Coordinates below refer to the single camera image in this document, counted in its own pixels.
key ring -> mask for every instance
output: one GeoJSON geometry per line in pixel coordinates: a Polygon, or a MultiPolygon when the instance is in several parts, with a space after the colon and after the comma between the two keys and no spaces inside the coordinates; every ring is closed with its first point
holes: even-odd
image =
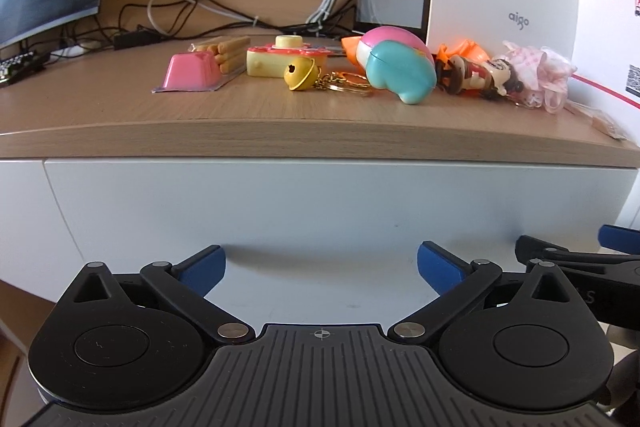
{"type": "Polygon", "coordinates": [[[350,73],[348,71],[332,71],[332,73],[327,73],[318,78],[314,83],[314,87],[321,90],[331,89],[334,91],[353,92],[367,96],[371,94],[372,89],[371,85],[366,82],[366,80],[367,78],[361,74],[350,73]],[[347,78],[348,76],[355,76],[365,82],[353,82],[347,78]]]}
{"type": "Polygon", "coordinates": [[[366,77],[348,71],[332,71],[322,74],[316,61],[309,57],[294,58],[284,71],[284,80],[292,91],[319,89],[352,92],[364,96],[373,91],[366,77]],[[364,82],[350,80],[350,77],[364,82]]]}

white cabinet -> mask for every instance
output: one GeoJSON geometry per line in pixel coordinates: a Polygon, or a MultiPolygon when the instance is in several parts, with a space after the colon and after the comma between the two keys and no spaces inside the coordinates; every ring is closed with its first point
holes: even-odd
{"type": "Polygon", "coordinates": [[[596,248],[633,169],[453,162],[48,160],[79,249],[114,272],[172,263],[211,244],[228,254],[209,298],[265,322],[382,322],[434,292],[415,269],[432,240],[467,260],[522,269],[515,239],[596,248]]]}
{"type": "Polygon", "coordinates": [[[0,161],[0,279],[56,301],[83,264],[43,162],[0,161]]]}

red stripe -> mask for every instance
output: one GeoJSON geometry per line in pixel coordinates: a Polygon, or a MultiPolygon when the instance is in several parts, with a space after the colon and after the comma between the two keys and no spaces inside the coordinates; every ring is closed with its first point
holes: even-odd
{"type": "Polygon", "coordinates": [[[604,91],[604,92],[606,92],[608,94],[611,94],[611,95],[615,96],[617,99],[622,100],[623,102],[626,102],[626,103],[630,103],[634,107],[637,107],[638,109],[640,109],[640,103],[639,102],[636,102],[635,100],[631,100],[630,98],[627,98],[623,94],[620,94],[617,91],[614,91],[613,89],[609,89],[609,87],[601,86],[597,82],[593,82],[593,80],[589,80],[588,78],[584,78],[583,76],[580,76],[579,74],[572,74],[572,77],[574,77],[576,80],[580,80],[581,82],[584,82],[585,84],[589,84],[590,86],[595,87],[596,89],[599,89],[599,90],[604,91]]]}

keyboard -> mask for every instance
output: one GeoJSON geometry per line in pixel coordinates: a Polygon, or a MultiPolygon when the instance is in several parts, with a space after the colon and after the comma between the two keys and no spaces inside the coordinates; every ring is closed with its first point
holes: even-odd
{"type": "Polygon", "coordinates": [[[44,69],[50,54],[28,52],[0,60],[0,87],[9,86],[44,69]]]}

ribbed plastic surface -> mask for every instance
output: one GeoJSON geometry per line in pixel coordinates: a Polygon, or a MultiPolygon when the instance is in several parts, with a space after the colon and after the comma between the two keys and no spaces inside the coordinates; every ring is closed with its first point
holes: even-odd
{"type": "Polygon", "coordinates": [[[375,326],[268,326],[222,347],[182,394],[100,415],[49,405],[32,427],[614,427],[595,407],[549,415],[494,409],[457,390],[420,346],[375,326]]]}

